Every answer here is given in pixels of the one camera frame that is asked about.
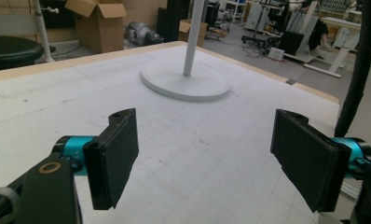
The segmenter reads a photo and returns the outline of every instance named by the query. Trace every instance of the white round base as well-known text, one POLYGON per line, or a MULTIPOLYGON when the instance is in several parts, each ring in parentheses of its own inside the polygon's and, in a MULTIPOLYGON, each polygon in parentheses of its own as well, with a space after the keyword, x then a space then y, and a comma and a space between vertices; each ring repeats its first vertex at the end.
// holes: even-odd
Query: white round base
POLYGON ((156 60, 142 68, 142 81, 153 91, 183 101, 207 102, 225 97, 230 84, 208 65, 194 63, 190 77, 184 61, 156 60))

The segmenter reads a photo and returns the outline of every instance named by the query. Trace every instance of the round stool seat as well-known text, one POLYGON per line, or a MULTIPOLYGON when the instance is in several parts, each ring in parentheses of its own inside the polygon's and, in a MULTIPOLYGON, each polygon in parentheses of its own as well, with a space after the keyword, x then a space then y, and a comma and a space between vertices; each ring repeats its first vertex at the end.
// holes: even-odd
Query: round stool seat
POLYGON ((43 54, 43 47, 33 40, 0 35, 0 69, 34 64, 43 54))

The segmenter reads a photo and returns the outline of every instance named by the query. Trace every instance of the person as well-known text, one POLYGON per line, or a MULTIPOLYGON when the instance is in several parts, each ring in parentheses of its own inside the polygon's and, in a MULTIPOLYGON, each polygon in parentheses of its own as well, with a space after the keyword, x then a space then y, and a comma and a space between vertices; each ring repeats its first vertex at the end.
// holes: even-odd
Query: person
MULTIPOLYGON (((307 0, 302 4, 302 11, 308 12, 312 0, 307 0)), ((333 49, 327 43, 328 27, 320 19, 317 20, 314 29, 309 37, 309 54, 318 58, 323 58, 320 50, 332 52, 333 49)))

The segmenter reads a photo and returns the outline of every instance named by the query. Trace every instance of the white table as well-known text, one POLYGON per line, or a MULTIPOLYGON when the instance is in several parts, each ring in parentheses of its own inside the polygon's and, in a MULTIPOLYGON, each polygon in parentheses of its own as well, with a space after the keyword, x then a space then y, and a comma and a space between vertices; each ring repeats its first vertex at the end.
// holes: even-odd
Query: white table
POLYGON ((117 209, 92 210, 88 180, 76 178, 85 223, 315 223, 269 152, 275 110, 332 135, 337 100, 204 49, 195 60, 231 82, 226 98, 176 101, 143 84, 143 64, 185 54, 174 42, 0 71, 0 187, 60 137, 97 135, 135 107, 140 154, 117 209))
POLYGON ((344 21, 344 20, 340 20, 336 18, 330 18, 330 17, 322 18, 322 21, 327 24, 348 28, 350 31, 349 36, 344 42, 343 46, 340 48, 339 53, 337 54, 334 61, 331 63, 331 66, 328 70, 324 70, 322 68, 310 65, 308 63, 305 63, 305 66, 307 68, 310 68, 310 69, 313 69, 319 72, 323 72, 333 77, 340 77, 340 74, 337 74, 337 69, 340 66, 340 64, 343 62, 343 59, 345 59, 346 56, 348 55, 350 47, 355 45, 359 41, 361 24, 350 22, 350 21, 344 21))

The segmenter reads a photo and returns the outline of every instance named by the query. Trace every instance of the open cardboard box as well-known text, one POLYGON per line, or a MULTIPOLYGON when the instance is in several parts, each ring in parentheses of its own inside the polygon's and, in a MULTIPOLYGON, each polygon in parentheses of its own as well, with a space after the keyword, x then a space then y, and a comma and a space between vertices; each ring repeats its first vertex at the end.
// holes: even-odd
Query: open cardboard box
POLYGON ((124 49, 122 18, 127 12, 120 0, 67 0, 74 11, 81 46, 95 53, 124 49))
MULTIPOLYGON (((203 47, 203 43, 205 42, 206 30, 208 28, 208 24, 202 22, 200 24, 199 33, 198 33, 198 47, 203 47)), ((188 42, 189 31, 191 29, 191 20, 181 20, 179 25, 179 36, 178 40, 188 42)))

